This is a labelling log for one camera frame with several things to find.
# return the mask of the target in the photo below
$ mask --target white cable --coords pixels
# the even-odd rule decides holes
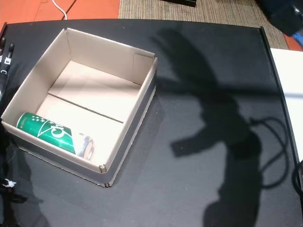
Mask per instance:
[[[60,6],[57,5],[55,0],[52,0],[52,1],[53,1],[53,4],[64,14],[64,20],[67,20],[67,15],[66,15],[65,11],[62,8],[60,8]]]

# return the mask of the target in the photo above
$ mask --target gray carpet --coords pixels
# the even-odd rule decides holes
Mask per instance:
[[[195,8],[161,0],[120,0],[119,18],[263,26],[270,47],[288,49],[283,34],[267,21],[254,0],[197,0]]]

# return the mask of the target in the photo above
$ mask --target cardboard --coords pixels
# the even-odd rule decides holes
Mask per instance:
[[[30,71],[2,115],[20,148],[111,186],[155,92],[151,52],[67,28]],[[32,112],[94,140],[86,160],[16,128]]]

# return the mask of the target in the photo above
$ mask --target white surface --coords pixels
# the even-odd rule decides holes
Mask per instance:
[[[303,160],[303,52],[271,49],[294,131],[300,161]]]

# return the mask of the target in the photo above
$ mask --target glossy black surface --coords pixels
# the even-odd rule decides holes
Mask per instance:
[[[21,226],[299,227],[295,152],[260,29],[156,20],[8,25],[2,109],[64,27],[156,53],[157,91],[111,188],[7,150]]]

